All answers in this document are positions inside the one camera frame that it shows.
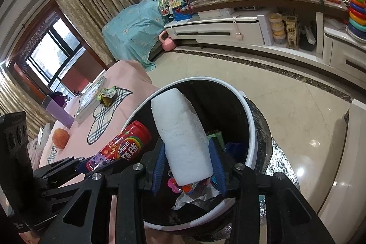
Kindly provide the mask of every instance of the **curtain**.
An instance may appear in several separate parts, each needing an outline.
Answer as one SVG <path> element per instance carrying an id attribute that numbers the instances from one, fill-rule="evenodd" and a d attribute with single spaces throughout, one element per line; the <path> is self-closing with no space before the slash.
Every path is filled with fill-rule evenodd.
<path id="1" fill-rule="evenodd" d="M 70 19 L 95 53 L 108 65 L 113 55 L 106 46 L 102 27 L 133 0 L 56 0 L 62 12 Z"/>
<path id="2" fill-rule="evenodd" d="M 27 114 L 28 135 L 36 138 L 40 127 L 47 122 L 54 123 L 54 118 L 15 81 L 9 71 L 0 67 L 0 113 L 7 114 L 25 111 Z"/>

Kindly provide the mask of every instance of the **plaid placemat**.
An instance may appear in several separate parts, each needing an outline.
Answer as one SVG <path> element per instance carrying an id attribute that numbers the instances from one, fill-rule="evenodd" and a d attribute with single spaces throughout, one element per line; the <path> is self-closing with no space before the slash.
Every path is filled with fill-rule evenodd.
<path id="1" fill-rule="evenodd" d="M 53 163 L 54 158 L 56 157 L 57 151 L 56 151 L 56 145 L 52 144 L 51 152 L 49 156 L 47 157 L 47 165 Z"/>
<path id="2" fill-rule="evenodd" d="M 117 87 L 117 95 L 115 101 L 107 108 L 103 105 L 99 105 L 93 113 L 94 123 L 90 128 L 87 142 L 89 145 L 95 143 L 99 137 L 104 133 L 110 121 L 112 120 L 113 113 L 117 109 L 118 105 L 130 94 L 132 91 Z"/>

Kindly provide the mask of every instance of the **pink kettlebell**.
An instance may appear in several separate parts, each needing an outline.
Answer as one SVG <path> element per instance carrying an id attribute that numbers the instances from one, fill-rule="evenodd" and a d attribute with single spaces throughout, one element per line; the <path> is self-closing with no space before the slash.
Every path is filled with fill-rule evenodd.
<path id="1" fill-rule="evenodd" d="M 159 35 L 159 40 L 161 41 L 162 43 L 162 48 L 165 50 L 165 51 L 171 51 L 173 50 L 176 46 L 175 46 L 175 43 L 174 41 L 170 38 L 170 36 L 168 35 L 168 37 L 163 40 L 162 39 L 162 36 L 163 34 L 167 33 L 166 30 L 164 30 L 160 35 Z"/>

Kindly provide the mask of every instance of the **skittles candy tube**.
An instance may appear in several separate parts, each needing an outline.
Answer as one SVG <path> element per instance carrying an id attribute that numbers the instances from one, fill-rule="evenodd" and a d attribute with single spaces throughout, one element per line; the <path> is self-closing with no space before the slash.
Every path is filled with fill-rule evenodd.
<path id="1" fill-rule="evenodd" d="M 91 172 L 118 158 L 130 160 L 150 140 L 151 134 L 149 130 L 141 122 L 134 121 L 99 151 L 98 154 L 92 157 L 86 163 L 86 168 Z"/>

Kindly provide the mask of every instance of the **trash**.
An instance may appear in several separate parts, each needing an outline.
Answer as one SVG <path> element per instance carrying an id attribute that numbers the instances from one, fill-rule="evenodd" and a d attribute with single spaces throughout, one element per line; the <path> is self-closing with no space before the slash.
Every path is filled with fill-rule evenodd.
<path id="1" fill-rule="evenodd" d="M 245 162 L 244 156 L 247 151 L 247 147 L 244 143 L 233 143 L 229 142 L 225 145 L 224 152 L 230 154 L 236 162 Z"/>
<path id="2" fill-rule="evenodd" d="M 210 198 L 218 196 L 220 192 L 210 183 L 210 179 L 206 180 L 206 183 L 199 183 L 194 189 L 193 193 L 186 194 L 182 192 L 175 202 L 173 210 L 179 210 L 185 204 L 196 205 L 206 211 L 209 210 L 209 206 L 205 203 Z"/>
<path id="3" fill-rule="evenodd" d="M 116 86 L 113 86 L 109 89 L 103 88 L 97 95 L 97 100 L 100 100 L 100 103 L 108 108 L 113 103 L 116 94 Z"/>
<path id="4" fill-rule="evenodd" d="M 200 181 L 193 182 L 193 183 L 190 183 L 190 184 L 187 184 L 187 185 L 183 185 L 183 186 L 182 186 L 182 189 L 183 189 L 183 191 L 184 191 L 186 194 L 190 195 L 190 194 L 192 194 L 192 193 L 193 193 L 194 189 L 196 188 L 196 186 L 198 185 L 198 183 L 199 183 L 199 182 L 200 182 Z"/>
<path id="5" fill-rule="evenodd" d="M 219 131 L 218 129 L 215 129 L 214 131 L 207 132 L 206 135 L 207 135 L 208 139 L 216 137 L 218 139 L 218 142 L 221 145 L 221 148 L 224 149 L 225 143 L 224 143 L 223 133 L 221 131 Z"/>
<path id="6" fill-rule="evenodd" d="M 176 88 L 151 100 L 157 131 L 179 186 L 213 175 L 208 139 L 191 102 Z"/>
<path id="7" fill-rule="evenodd" d="M 180 186 L 177 186 L 176 184 L 177 182 L 175 182 L 174 178 L 170 178 L 168 180 L 168 186 L 172 189 L 172 192 L 174 193 L 181 193 L 182 189 L 180 188 Z"/>

